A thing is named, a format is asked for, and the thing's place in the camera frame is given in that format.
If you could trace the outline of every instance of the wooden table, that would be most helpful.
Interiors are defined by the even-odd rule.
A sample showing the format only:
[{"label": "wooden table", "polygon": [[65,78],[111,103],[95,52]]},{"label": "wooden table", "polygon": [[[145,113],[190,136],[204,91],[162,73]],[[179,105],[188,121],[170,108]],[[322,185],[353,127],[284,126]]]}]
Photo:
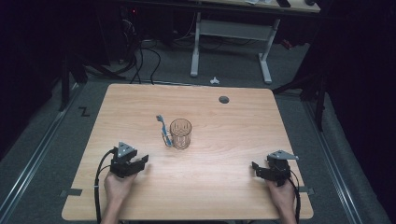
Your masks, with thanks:
[{"label": "wooden table", "polygon": [[[219,101],[227,96],[228,104]],[[192,124],[191,144],[184,150],[166,147],[161,135],[174,119]],[[110,85],[67,197],[66,220],[95,220],[93,180],[99,161],[118,142],[149,154],[120,218],[127,220],[273,219],[273,206],[265,181],[254,175],[251,162],[260,166],[268,153],[292,153],[274,95],[266,89]],[[110,164],[110,157],[104,165]],[[291,170],[304,181],[296,161]],[[102,209],[107,171],[100,175]],[[301,218],[313,210],[302,193]]]}]

